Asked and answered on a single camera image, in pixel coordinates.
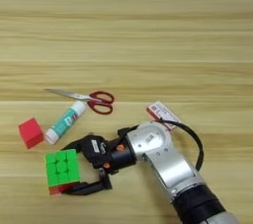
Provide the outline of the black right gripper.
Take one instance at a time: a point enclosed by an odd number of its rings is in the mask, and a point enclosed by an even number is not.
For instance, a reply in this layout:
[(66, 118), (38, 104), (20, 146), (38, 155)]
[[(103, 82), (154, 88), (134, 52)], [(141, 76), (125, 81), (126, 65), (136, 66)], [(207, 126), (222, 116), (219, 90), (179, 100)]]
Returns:
[[(99, 180), (91, 184), (83, 182), (71, 186), (62, 193), (69, 195), (89, 195), (101, 190), (111, 189), (112, 184), (108, 174), (115, 174), (120, 169), (132, 166), (136, 163), (136, 158), (127, 140), (127, 134), (134, 129), (135, 126), (119, 129), (118, 137), (114, 140), (106, 140), (104, 137), (100, 137), (101, 142), (99, 143), (99, 148), (101, 154), (98, 166), (101, 169), (99, 169)], [(63, 147), (63, 150), (75, 149), (77, 153), (80, 153), (83, 151), (87, 139), (88, 135), (81, 139), (74, 140)]]

